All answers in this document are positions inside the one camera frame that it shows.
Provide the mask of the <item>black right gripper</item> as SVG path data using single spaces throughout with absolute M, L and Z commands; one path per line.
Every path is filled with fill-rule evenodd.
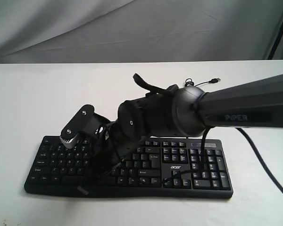
M 144 136 L 129 132 L 125 134 L 118 120 L 93 114 L 88 121 L 84 135 L 91 140 L 90 162 L 86 168 L 88 176 L 109 175 L 112 170 L 123 164 L 125 158 L 144 141 Z M 84 195 L 89 191 L 85 188 L 86 177 L 82 177 L 77 190 Z

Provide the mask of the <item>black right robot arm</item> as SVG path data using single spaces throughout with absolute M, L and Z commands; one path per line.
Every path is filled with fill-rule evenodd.
M 77 183 L 85 196 L 230 198 L 222 150 L 205 149 L 209 130 L 283 128 L 283 74 L 215 92 L 133 78 L 148 93 L 124 101 L 116 121 L 88 105 L 78 113 L 77 133 L 92 143 Z

